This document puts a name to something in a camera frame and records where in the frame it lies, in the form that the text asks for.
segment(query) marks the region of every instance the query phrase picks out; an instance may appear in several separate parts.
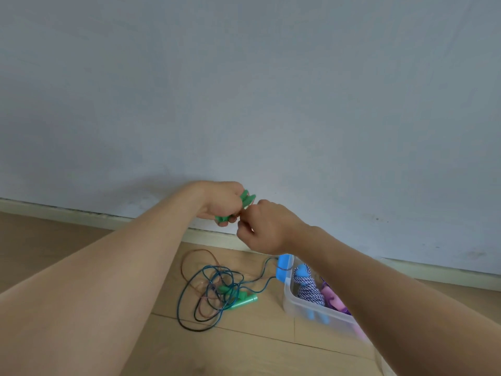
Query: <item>wooden floor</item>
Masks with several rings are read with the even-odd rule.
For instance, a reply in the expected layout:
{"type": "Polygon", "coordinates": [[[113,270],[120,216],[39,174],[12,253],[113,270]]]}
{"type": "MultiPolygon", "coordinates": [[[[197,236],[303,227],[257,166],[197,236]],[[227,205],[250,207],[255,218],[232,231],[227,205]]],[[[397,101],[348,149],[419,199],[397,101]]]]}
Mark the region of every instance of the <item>wooden floor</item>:
{"type": "MultiPolygon", "coordinates": [[[[108,234],[108,230],[0,213],[0,292],[108,234]]],[[[175,308],[184,281],[180,257],[199,248],[182,243],[152,314],[122,375],[380,375],[372,347],[285,315],[283,287],[272,280],[256,303],[227,311],[218,327],[184,330],[175,308]]],[[[258,275],[266,258],[249,252],[209,248],[222,265],[258,275]]],[[[185,263],[186,274],[212,263],[199,252],[185,263]]],[[[501,323],[501,293],[426,282],[501,323]]],[[[195,296],[189,292],[181,317],[191,327],[195,296]]]]}

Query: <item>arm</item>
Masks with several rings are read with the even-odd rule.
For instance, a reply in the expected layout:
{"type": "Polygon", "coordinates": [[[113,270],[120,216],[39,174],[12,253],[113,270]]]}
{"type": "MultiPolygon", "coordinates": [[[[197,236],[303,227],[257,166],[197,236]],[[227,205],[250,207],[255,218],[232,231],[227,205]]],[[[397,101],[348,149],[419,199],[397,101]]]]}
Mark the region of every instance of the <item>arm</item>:
{"type": "Polygon", "coordinates": [[[119,374],[190,221],[239,212],[242,192],[191,183],[0,294],[0,374],[119,374]]]}
{"type": "Polygon", "coordinates": [[[398,375],[499,373],[501,326],[306,225],[282,205],[250,206],[238,236],[257,252],[292,253],[321,274],[398,375]]]}

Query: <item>forearm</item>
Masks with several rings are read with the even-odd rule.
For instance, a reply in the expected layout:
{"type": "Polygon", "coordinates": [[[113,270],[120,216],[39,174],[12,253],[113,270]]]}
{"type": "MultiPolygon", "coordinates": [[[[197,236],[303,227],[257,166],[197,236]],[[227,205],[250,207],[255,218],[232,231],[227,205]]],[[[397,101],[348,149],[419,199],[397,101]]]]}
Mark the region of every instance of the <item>forearm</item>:
{"type": "Polygon", "coordinates": [[[297,255],[320,273],[398,375],[495,374],[501,327],[459,302],[305,228],[297,255]]]}
{"type": "Polygon", "coordinates": [[[202,199],[181,189],[1,294],[0,373],[118,374],[202,199]]]}

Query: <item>hand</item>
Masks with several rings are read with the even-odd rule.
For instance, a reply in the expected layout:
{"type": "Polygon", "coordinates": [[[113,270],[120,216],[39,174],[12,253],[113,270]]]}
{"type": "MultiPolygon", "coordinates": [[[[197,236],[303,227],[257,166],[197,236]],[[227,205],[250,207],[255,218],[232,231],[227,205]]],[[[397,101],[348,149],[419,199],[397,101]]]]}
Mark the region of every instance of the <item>hand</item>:
{"type": "MultiPolygon", "coordinates": [[[[199,181],[195,184],[203,190],[204,194],[204,206],[198,212],[198,218],[215,220],[216,216],[232,215],[229,223],[236,222],[242,210],[240,195],[244,191],[240,183],[199,181]]],[[[226,227],[228,221],[217,224],[220,227],[226,227]]]]}
{"type": "Polygon", "coordinates": [[[261,199],[241,212],[236,235],[253,251],[281,255],[292,253],[295,238],[307,227],[281,204],[261,199]]]}

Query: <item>baseboard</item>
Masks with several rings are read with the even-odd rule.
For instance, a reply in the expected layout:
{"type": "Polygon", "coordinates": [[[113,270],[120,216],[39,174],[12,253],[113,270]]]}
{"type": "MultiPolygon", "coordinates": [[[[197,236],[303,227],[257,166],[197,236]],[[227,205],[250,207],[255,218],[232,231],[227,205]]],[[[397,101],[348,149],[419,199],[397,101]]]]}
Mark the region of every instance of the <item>baseboard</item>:
{"type": "MultiPolygon", "coordinates": [[[[132,220],[131,218],[124,218],[121,216],[96,214],[86,211],[50,207],[42,204],[11,201],[9,199],[1,198],[0,212],[33,216],[35,218],[81,224],[91,227],[106,228],[108,230],[116,230],[132,220]]],[[[228,233],[189,228],[184,234],[182,240],[187,243],[218,246],[220,248],[235,249],[239,251],[250,250],[236,237],[236,235],[228,233]]],[[[501,291],[501,276],[495,274],[466,271],[394,259],[379,260],[413,278],[501,291]]]]}

